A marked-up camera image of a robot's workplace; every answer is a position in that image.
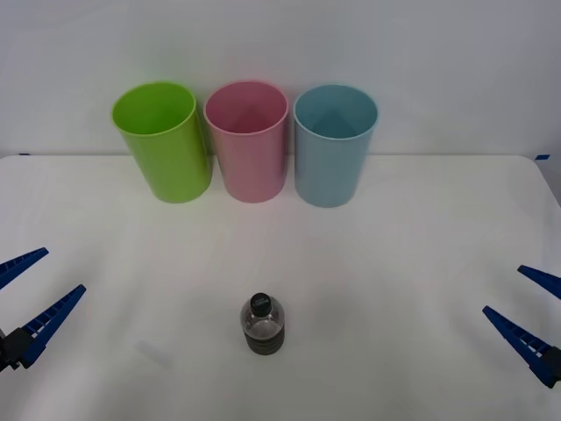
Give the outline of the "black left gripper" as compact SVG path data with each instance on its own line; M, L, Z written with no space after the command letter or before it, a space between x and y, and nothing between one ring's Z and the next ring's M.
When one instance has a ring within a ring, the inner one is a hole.
M45 247L22 254L0 264L0 289L13 282L28 268L49 254ZM86 292L80 284L27 324L5 336L0 330L0 372L32 366L46 345Z

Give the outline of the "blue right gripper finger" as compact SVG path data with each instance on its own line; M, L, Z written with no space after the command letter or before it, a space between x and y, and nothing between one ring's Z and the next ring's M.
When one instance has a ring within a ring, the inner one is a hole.
M517 271L547 290L557 299L561 299L561 278L544 271L525 265L518 267Z
M482 312L501 336L524 359L529 370L549 389L560 382L560 349L551 346L486 306Z

